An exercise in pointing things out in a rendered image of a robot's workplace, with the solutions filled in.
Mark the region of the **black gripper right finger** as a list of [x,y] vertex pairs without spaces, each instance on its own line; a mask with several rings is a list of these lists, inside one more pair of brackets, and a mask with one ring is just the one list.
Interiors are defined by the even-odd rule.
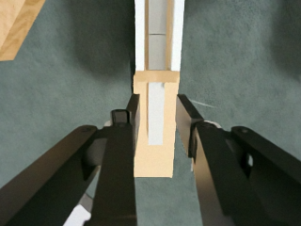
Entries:
[[185,94],[176,95],[175,122],[203,226],[301,226],[301,160],[245,126],[205,121]]

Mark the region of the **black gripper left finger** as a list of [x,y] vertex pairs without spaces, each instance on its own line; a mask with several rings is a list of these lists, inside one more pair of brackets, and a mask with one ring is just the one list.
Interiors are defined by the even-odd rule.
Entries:
[[103,129],[82,125],[0,188],[0,226],[64,226],[100,170],[81,226],[138,226],[135,167],[140,93]]

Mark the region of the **brown wooden bar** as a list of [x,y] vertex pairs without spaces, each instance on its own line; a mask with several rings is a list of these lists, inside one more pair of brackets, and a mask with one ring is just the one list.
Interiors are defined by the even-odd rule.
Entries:
[[0,0],[0,60],[17,54],[45,0]]

